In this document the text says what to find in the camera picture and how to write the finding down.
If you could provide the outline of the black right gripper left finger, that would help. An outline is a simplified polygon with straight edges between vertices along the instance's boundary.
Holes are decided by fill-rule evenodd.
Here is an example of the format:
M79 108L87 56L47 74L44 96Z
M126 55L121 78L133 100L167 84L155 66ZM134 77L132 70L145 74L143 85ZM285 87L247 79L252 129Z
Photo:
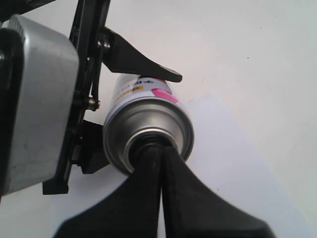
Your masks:
M133 174L110 196L62 223L60 238L155 238L160 204L161 146L144 146Z

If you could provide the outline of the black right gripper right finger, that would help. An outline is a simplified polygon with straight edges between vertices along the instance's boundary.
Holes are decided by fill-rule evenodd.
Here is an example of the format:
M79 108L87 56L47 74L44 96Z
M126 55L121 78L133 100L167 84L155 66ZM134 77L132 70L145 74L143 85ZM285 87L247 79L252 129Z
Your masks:
M162 199L168 238L272 238L269 225L205 186L173 147L162 156Z

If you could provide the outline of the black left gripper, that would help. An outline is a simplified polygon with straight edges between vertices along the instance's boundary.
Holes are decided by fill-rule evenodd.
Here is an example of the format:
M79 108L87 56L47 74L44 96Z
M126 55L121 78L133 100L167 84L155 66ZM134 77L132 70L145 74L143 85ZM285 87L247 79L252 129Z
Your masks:
M108 0L78 1L69 40L77 51L79 68L57 169L51 179L43 182L44 195L68 193L71 167L79 148L77 165L83 174L94 174L109 165L103 148L103 126L84 120L86 110L95 111L98 107L102 61L111 72L182 81L180 73L150 60L122 36L104 27L109 5Z

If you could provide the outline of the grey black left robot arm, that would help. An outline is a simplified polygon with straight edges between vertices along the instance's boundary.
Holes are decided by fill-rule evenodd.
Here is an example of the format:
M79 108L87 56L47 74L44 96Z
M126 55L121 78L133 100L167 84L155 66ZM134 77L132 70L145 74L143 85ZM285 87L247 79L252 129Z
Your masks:
M107 165L102 127L84 120L100 106L101 66L170 82L182 75L148 59L105 26L110 2L80 0L69 37L25 13L46 0L0 3L0 193L42 184L68 193L72 165L92 174Z

